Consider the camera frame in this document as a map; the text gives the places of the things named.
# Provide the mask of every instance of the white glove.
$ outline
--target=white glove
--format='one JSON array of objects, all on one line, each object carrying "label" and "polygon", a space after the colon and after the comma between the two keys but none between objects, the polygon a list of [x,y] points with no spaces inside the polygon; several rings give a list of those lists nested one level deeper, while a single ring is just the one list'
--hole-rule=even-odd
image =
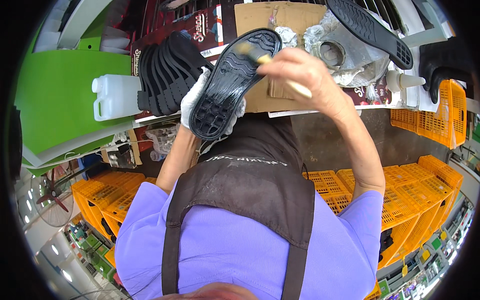
[{"label": "white glove", "polygon": [[[197,102],[197,99],[200,97],[200,93],[203,91],[205,84],[208,81],[208,77],[210,76],[211,71],[206,67],[202,67],[203,73],[198,77],[197,82],[192,86],[190,91],[183,97],[181,104],[180,104],[180,122],[181,124],[190,129],[190,115],[192,113],[193,106]],[[243,117],[245,113],[245,106],[247,101],[245,98],[242,99],[241,103],[235,110],[235,113],[232,116],[230,124],[227,127],[227,130],[224,134],[229,135],[233,131],[233,125],[237,122],[237,118]]]}]

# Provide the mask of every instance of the black apron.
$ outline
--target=black apron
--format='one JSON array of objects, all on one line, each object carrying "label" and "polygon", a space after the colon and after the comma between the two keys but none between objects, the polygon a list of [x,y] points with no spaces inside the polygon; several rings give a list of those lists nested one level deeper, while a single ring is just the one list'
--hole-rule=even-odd
[{"label": "black apron", "polygon": [[290,243],[283,300],[300,297],[312,234],[314,184],[301,175],[302,160],[289,117],[246,114],[233,133],[182,174],[167,212],[162,292],[178,293],[180,227],[196,204],[249,217]]}]

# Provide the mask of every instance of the white plastic jug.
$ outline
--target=white plastic jug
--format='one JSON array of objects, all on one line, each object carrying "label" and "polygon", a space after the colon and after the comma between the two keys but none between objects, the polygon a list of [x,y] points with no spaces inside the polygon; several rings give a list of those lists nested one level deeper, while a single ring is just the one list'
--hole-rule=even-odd
[{"label": "white plastic jug", "polygon": [[92,82],[96,93],[93,103],[95,120],[105,121],[141,113],[137,105],[137,91],[142,86],[140,78],[126,75],[103,75]]}]

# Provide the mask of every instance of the wooden brush handle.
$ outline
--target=wooden brush handle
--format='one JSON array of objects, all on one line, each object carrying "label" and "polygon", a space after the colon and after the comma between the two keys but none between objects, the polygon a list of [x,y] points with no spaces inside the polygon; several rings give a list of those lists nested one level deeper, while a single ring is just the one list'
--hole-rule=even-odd
[{"label": "wooden brush handle", "polygon": [[[265,54],[257,59],[257,62],[260,64],[264,63],[269,63],[272,61],[272,58],[268,55]],[[312,98],[312,92],[305,86],[291,80],[286,80],[286,83],[297,93],[300,95],[304,96],[305,98],[311,99]]]}]

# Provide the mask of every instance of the purple shirt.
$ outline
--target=purple shirt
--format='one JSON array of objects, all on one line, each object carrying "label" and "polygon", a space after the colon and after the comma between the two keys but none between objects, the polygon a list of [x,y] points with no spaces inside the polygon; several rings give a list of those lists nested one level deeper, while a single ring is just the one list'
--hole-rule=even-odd
[{"label": "purple shirt", "polygon": [[[115,262],[136,300],[162,296],[165,221],[173,192],[144,182],[120,228]],[[369,191],[336,216],[315,194],[300,299],[361,300],[375,285],[383,198]],[[221,208],[195,205],[181,227],[179,293],[233,283],[259,299],[280,299],[289,243],[268,227]]]}]

